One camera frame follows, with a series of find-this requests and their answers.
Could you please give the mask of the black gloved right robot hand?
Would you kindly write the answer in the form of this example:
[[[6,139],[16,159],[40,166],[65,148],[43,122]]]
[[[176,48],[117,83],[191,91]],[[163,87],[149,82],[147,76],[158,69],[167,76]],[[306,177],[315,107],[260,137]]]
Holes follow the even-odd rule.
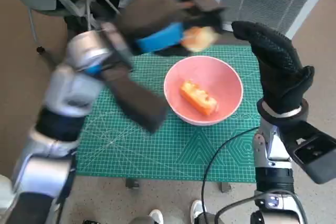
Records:
[[[311,87],[313,66],[303,66],[292,41],[261,23],[232,22],[235,38],[250,43],[259,63],[263,100],[277,114],[297,109]]]

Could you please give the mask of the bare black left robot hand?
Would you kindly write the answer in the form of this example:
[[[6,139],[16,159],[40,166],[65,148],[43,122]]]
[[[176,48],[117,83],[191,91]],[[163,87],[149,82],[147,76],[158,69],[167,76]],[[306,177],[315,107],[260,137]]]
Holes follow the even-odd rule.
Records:
[[[223,11],[215,0],[130,0],[114,23],[135,55],[186,57],[222,33]]]

